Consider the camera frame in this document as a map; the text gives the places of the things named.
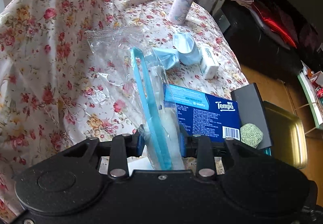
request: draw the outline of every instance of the transparent plastic packaging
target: transparent plastic packaging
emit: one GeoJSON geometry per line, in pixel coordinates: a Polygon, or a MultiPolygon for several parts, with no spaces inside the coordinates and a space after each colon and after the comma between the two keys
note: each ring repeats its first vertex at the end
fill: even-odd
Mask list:
{"type": "Polygon", "coordinates": [[[87,31],[96,70],[122,112],[144,136],[154,169],[184,169],[175,102],[164,105],[165,68],[140,27],[87,31]]]}

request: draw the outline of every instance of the brown tiled floor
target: brown tiled floor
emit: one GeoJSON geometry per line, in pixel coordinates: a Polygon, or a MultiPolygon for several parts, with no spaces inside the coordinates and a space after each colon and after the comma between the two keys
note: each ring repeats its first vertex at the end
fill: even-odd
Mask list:
{"type": "MultiPolygon", "coordinates": [[[[271,79],[253,69],[241,65],[242,72],[249,83],[256,83],[263,100],[269,101],[281,108],[288,110],[303,122],[305,132],[314,127],[314,120],[307,104],[305,94],[297,78],[288,84],[271,79]]],[[[314,180],[319,188],[317,204],[323,206],[323,131],[314,130],[306,135],[307,167],[301,171],[308,179],[314,180]]]]}

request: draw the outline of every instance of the green sponge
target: green sponge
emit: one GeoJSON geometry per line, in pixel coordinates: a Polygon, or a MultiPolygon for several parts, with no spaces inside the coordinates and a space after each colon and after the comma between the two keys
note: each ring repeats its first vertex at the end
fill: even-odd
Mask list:
{"type": "Polygon", "coordinates": [[[248,123],[240,128],[241,142],[257,148],[261,140],[263,139],[262,131],[254,124],[248,123]]]}

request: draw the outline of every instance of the red shiny fabric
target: red shiny fabric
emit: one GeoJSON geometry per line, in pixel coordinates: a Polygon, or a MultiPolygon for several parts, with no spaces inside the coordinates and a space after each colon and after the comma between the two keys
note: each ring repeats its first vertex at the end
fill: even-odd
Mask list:
{"type": "Polygon", "coordinates": [[[296,48],[296,44],[287,29],[268,8],[261,5],[257,1],[254,1],[251,7],[273,32],[280,34],[286,44],[296,48]]]}

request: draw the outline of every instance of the floral tablecloth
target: floral tablecloth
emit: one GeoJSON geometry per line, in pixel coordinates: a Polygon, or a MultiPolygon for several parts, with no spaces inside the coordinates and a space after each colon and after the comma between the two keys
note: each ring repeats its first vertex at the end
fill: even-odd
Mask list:
{"type": "Polygon", "coordinates": [[[173,0],[13,0],[0,15],[0,218],[21,211],[13,178],[27,167],[95,136],[134,127],[98,77],[84,31],[142,25],[151,46],[172,47],[176,31],[208,43],[220,63],[204,80],[198,66],[168,72],[169,82],[230,98],[248,84],[212,17],[193,3],[184,26],[167,20],[173,0]]]}

